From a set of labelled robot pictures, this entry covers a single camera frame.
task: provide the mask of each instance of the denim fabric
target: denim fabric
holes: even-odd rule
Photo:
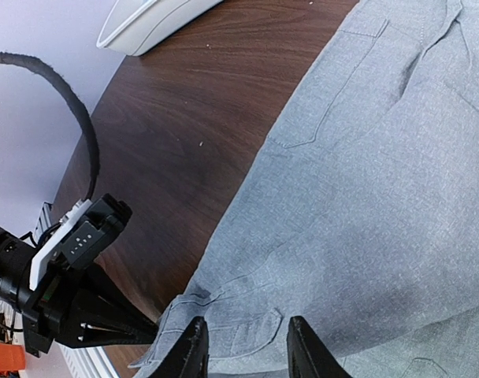
[[[215,378],[287,376],[295,315],[356,378],[479,376],[461,362],[479,356],[478,306],[479,0],[362,1],[273,126],[137,376],[198,315]]]

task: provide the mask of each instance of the white container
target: white container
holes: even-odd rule
[[[139,56],[222,0],[117,0],[97,47]]]

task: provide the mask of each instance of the orange object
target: orange object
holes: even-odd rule
[[[26,369],[26,357],[21,345],[0,343],[0,372],[16,372]]]

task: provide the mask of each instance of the wood grain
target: wood grain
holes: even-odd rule
[[[98,261],[153,319],[181,293],[264,138],[355,0],[229,0],[141,58],[128,57],[94,112],[96,197],[134,216]],[[87,190],[76,148],[59,217]],[[146,346],[109,346],[121,377]]]

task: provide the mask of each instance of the wall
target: wall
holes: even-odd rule
[[[0,1],[0,50],[40,57],[92,111],[123,58],[95,47],[113,4]],[[66,104],[44,79],[0,66],[2,227],[15,235],[35,228],[43,202],[54,200],[79,137]]]

